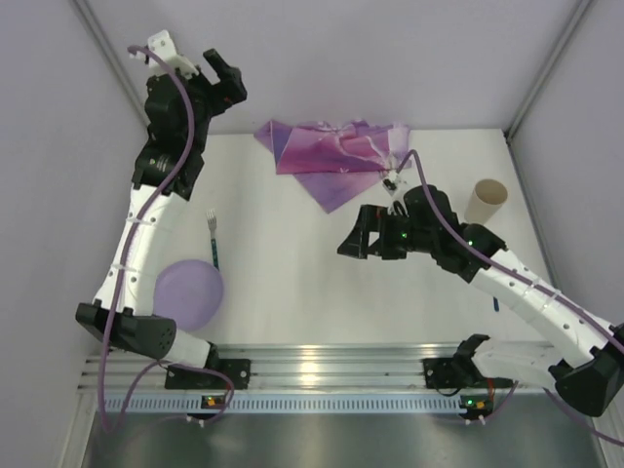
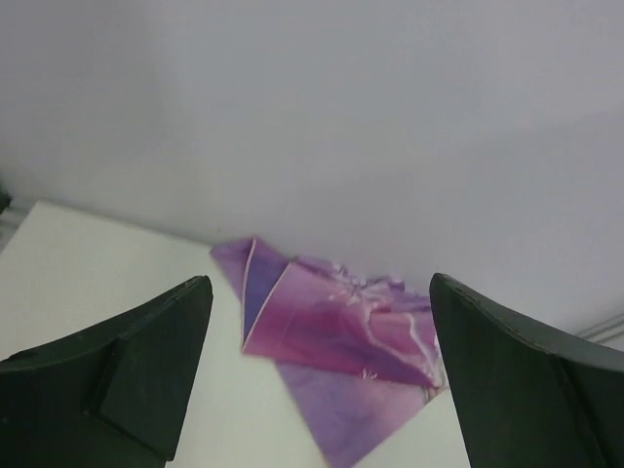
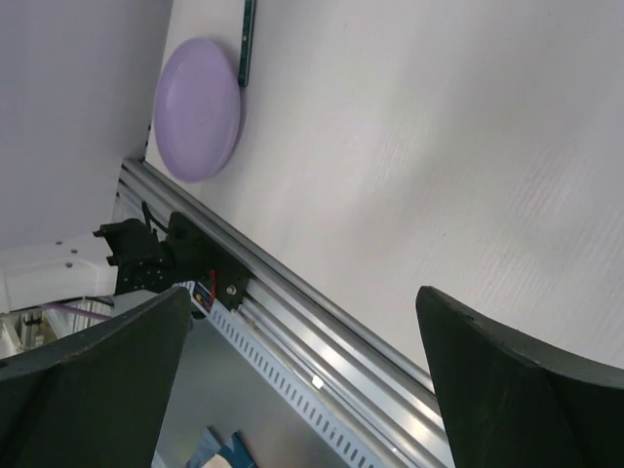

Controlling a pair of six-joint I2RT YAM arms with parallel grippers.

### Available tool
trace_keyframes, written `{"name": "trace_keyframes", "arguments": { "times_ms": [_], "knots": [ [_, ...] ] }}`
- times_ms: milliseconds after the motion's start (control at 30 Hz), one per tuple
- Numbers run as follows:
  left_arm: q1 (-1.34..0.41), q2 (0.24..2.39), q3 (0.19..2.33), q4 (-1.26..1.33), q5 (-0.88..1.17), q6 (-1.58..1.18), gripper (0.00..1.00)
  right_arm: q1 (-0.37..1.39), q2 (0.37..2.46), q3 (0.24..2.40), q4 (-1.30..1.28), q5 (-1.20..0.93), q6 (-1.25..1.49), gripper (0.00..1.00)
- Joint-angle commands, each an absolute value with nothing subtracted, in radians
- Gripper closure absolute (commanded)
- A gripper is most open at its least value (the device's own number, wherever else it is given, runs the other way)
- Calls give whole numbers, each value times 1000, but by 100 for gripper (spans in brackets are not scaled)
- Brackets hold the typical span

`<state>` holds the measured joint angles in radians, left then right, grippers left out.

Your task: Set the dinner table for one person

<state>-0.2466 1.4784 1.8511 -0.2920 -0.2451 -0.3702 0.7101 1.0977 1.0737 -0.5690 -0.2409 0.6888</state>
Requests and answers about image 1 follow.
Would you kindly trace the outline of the purple printed cloth placemat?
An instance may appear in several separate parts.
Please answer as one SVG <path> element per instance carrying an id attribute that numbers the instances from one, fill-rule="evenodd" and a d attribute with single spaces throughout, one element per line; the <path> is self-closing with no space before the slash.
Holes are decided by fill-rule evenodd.
<path id="1" fill-rule="evenodd" d="M 294 176 L 330 214 L 400 166 L 409 150 L 410 128 L 364 120 L 337 127 L 324 121 L 291 126 L 271 120 L 253 136 L 272 153 L 276 173 Z"/>

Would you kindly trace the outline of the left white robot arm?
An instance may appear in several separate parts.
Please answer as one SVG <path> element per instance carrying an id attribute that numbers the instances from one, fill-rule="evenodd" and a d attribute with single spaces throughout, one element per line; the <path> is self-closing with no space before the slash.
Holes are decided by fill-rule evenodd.
<path id="1" fill-rule="evenodd" d="M 146 82 L 147 141 L 135 160 L 122 237 L 94 299 L 75 314 L 106 348 L 199 369 L 215 357 L 213 345 L 157 316 L 153 296 L 162 253 L 204 166 L 209 125 L 247 97 L 239 68 L 215 49 L 203 58 L 217 82 L 149 53 L 147 62 L 159 68 Z"/>

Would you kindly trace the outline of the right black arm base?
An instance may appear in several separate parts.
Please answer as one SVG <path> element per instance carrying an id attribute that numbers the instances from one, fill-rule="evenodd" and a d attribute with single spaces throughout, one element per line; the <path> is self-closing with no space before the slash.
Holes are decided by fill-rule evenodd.
<path id="1" fill-rule="evenodd" d="M 432 390 L 487 388 L 488 380 L 471 362 L 454 358 L 427 358 L 422 361 L 425 385 Z"/>

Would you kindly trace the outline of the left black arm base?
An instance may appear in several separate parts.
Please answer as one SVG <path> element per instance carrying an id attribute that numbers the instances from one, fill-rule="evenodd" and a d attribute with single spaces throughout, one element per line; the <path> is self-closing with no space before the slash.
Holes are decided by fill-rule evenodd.
<path id="1" fill-rule="evenodd" d="M 221 359 L 216 368 L 190 370 L 168 366 L 164 387 L 167 390 L 246 390 L 251 377 L 248 359 Z"/>

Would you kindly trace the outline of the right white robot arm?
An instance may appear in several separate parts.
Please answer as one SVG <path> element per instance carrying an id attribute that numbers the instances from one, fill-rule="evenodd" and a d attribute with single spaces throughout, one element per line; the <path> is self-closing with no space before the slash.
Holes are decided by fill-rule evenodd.
<path id="1" fill-rule="evenodd" d="M 496 298 L 547 340 L 523 345 L 474 333 L 447 365 L 453 386 L 508 379 L 555 392 L 591 417 L 604 414 L 623 387 L 623 328 L 585 311 L 527 268 L 481 224 L 459 221 L 447 194 L 416 186 L 389 208 L 363 205 L 338 246 L 340 255 L 399 260 L 428 254 L 466 284 Z"/>

